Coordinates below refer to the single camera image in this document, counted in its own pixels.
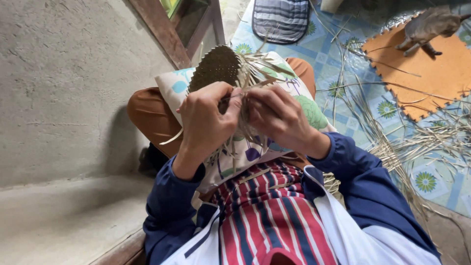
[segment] white floral pillow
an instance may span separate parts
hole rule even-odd
[[[268,67],[263,68],[271,76],[286,80],[286,82],[280,82],[279,85],[301,104],[309,124],[321,132],[336,132],[337,130],[330,125],[319,106],[312,99],[306,85],[294,74],[289,64],[276,52],[269,52],[268,57],[274,60],[273,64],[291,71],[295,76],[293,79],[292,76],[287,74],[275,73]],[[187,96],[187,86],[191,81],[194,71],[195,68],[188,68],[162,74],[155,78],[164,100],[169,104],[172,113],[180,124],[182,124],[181,116],[176,112],[176,109],[180,107]],[[214,163],[205,165],[206,176],[198,187],[200,193],[207,193],[254,164],[267,162],[292,152],[289,149],[280,147],[270,139],[268,140],[268,148],[262,148],[255,143],[251,143],[244,137],[235,137],[234,141],[236,153],[235,172],[233,170],[232,157],[225,152],[221,153]]]

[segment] sleeve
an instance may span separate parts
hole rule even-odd
[[[191,220],[196,214],[191,199],[205,175],[205,168],[201,164],[192,181],[184,181],[172,171],[174,159],[170,159],[159,171],[147,198],[148,216],[143,224],[146,264],[162,263],[188,242],[196,229]]]
[[[399,233],[440,259],[433,242],[418,224],[406,199],[394,185],[382,161],[355,146],[352,138],[327,132],[332,147],[326,158],[308,160],[341,181],[347,212],[361,229],[380,226]]]

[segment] cat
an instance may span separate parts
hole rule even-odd
[[[438,35],[451,37],[460,28],[461,22],[470,17],[471,14],[462,16],[452,14],[449,6],[429,8],[406,24],[405,40],[395,48],[399,50],[412,44],[412,47],[404,52],[405,57],[419,47],[423,47],[432,55],[441,55],[442,52],[436,51],[430,41]]]

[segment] red striped shirt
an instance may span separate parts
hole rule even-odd
[[[319,214],[304,198],[301,176],[294,166],[269,161],[219,187],[213,203],[224,211],[221,264],[275,264],[276,253],[296,265],[337,264]]]

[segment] cat leg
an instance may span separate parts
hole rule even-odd
[[[414,44],[412,47],[410,47],[408,50],[406,50],[404,52],[404,56],[407,57],[409,55],[409,53],[415,49],[417,49],[418,47],[422,46],[423,44],[420,44],[420,43],[416,43]]]
[[[436,51],[436,50],[432,47],[432,45],[430,44],[430,42],[424,44],[423,47],[424,47],[426,50],[428,50],[428,51],[429,51],[431,54],[433,54],[433,55],[436,55],[436,56],[437,56],[437,55],[442,55],[442,54],[443,54],[441,51]]]
[[[400,50],[400,49],[402,49],[404,46],[406,46],[406,45],[409,44],[409,43],[410,43],[410,39],[406,38],[403,43],[401,43],[401,44],[399,44],[399,45],[396,45],[395,48],[398,49],[398,50]]]

